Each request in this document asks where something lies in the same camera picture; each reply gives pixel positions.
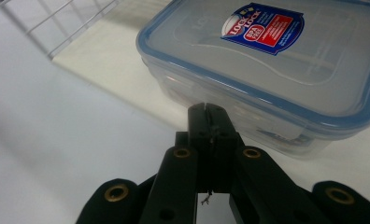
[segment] container label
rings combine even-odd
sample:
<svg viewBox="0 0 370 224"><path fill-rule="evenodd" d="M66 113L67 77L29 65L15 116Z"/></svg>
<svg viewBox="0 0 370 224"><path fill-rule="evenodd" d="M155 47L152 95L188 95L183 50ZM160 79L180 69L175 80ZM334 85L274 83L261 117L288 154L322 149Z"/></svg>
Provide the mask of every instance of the container label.
<svg viewBox="0 0 370 224"><path fill-rule="evenodd" d="M222 39L277 55L304 29L303 13L250 3L237 10L222 27Z"/></svg>

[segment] container lid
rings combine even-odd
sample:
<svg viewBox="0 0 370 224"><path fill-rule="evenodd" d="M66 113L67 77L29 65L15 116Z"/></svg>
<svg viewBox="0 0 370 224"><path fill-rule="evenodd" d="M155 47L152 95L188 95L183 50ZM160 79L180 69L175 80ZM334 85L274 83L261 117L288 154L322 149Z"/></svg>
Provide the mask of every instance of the container lid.
<svg viewBox="0 0 370 224"><path fill-rule="evenodd" d="M363 1L177 0L137 45L145 57L319 135L342 138L370 124Z"/></svg>

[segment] metal grid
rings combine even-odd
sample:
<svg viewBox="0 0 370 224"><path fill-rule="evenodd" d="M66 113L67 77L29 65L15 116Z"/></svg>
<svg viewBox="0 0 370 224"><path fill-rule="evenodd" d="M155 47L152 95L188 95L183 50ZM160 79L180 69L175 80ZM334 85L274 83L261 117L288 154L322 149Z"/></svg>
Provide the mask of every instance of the metal grid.
<svg viewBox="0 0 370 224"><path fill-rule="evenodd" d="M51 59L121 0L4 0L0 8Z"/></svg>

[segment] plastic food container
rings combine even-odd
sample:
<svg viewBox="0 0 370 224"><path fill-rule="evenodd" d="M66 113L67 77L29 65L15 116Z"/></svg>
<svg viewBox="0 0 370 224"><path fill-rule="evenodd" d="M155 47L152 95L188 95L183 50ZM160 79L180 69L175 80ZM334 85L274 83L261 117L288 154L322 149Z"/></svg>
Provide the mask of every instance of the plastic food container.
<svg viewBox="0 0 370 224"><path fill-rule="evenodd" d="M168 96L281 152L370 125L370 1L174 0L137 46Z"/></svg>

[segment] white table surface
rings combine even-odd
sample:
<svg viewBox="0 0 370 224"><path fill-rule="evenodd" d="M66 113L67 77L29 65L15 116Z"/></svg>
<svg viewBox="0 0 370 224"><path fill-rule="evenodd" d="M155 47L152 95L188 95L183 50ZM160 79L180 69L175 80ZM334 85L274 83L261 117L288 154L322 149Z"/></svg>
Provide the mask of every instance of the white table surface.
<svg viewBox="0 0 370 224"><path fill-rule="evenodd" d="M123 5L126 11L136 8ZM104 182L120 177L141 183L157 172L175 132L186 131L187 122L186 108L163 97L135 51L134 34L162 6L145 5L144 13L132 14L127 23L113 23L133 30L128 34L104 33L121 9L110 12L55 58L62 67L0 13L0 223L74 223ZM113 44L115 39L120 44ZM85 43L94 45L78 47ZM60 63L64 57L78 63L66 66ZM98 78L77 70L82 67ZM134 97L114 91L118 86ZM148 101L140 90L149 94ZM156 116L150 106L169 111L170 117ZM305 189L331 179L370 200L370 128L310 160L246 142L265 149ZM210 205L199 205L197 221L235 223L227 197L215 195Z"/></svg>

